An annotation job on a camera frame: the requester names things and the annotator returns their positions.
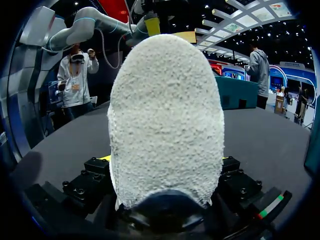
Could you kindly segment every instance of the white jacket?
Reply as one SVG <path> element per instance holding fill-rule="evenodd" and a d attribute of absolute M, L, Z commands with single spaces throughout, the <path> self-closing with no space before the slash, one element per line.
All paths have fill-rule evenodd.
<path fill-rule="evenodd" d="M 57 75 L 58 86 L 61 84 L 61 81 L 66 80 L 65 90 L 63 91 L 64 108 L 83 105 L 90 102 L 87 75 L 88 72 L 90 74 L 98 72 L 99 62 L 97 59 L 90 60 L 87 53 L 82 52 L 82 54 L 84 56 L 84 61 L 83 64 L 80 64 L 78 67 L 79 72 L 77 75 L 77 81 L 79 84 L 79 90 L 77 91 L 72 90 L 69 56 L 65 56 L 60 62 L 59 72 Z M 77 65 L 75 63 L 71 63 L 71 69 L 72 72 L 75 73 L 77 71 Z"/>

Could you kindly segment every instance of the black pants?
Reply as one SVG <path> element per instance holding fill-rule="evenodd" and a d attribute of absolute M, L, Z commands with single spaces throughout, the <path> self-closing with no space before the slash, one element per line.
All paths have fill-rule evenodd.
<path fill-rule="evenodd" d="M 256 106 L 261 109 L 266 109 L 267 100 L 267 97 L 258 95 L 256 99 Z"/>

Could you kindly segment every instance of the red panel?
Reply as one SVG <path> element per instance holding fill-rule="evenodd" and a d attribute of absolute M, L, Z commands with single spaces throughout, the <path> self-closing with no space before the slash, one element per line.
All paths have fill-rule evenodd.
<path fill-rule="evenodd" d="M 218 65 L 218 64 L 213 64 L 210 62 L 210 66 L 211 68 L 213 68 L 214 70 L 216 70 L 216 72 L 220 75 L 222 75 L 222 66 Z"/>
<path fill-rule="evenodd" d="M 128 22 L 128 10 L 125 0 L 98 0 L 106 13 L 123 23 Z"/>

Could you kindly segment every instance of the gray hoodie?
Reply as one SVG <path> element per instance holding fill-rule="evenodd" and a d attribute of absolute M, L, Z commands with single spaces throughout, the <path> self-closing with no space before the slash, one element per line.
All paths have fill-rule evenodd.
<path fill-rule="evenodd" d="M 250 81 L 258 83 L 258 95 L 267 98 L 269 96 L 270 67 L 267 55 L 262 50 L 254 50 L 250 53 L 250 64 L 247 70 Z"/>

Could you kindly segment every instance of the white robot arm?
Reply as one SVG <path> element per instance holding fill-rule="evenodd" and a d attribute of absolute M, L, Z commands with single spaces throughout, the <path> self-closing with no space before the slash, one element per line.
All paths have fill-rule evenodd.
<path fill-rule="evenodd" d="M 131 25 L 130 32 L 128 23 L 106 16 L 93 7 L 85 7 L 75 15 L 72 27 L 53 35 L 48 40 L 46 48 L 58 52 L 73 44 L 85 42 L 92 38 L 95 29 L 121 35 L 130 34 L 129 38 L 139 40 L 138 42 L 148 37 L 144 18 L 141 18 L 137 25 Z"/>

